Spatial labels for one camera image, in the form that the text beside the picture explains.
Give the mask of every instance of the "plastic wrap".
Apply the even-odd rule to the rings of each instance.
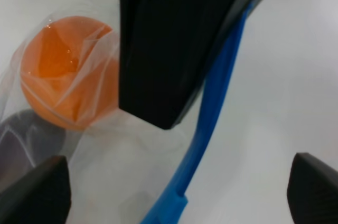
[[[118,0],[74,0],[32,31],[0,82],[0,191],[65,155],[68,224],[142,220],[189,143],[118,109],[118,70]]]

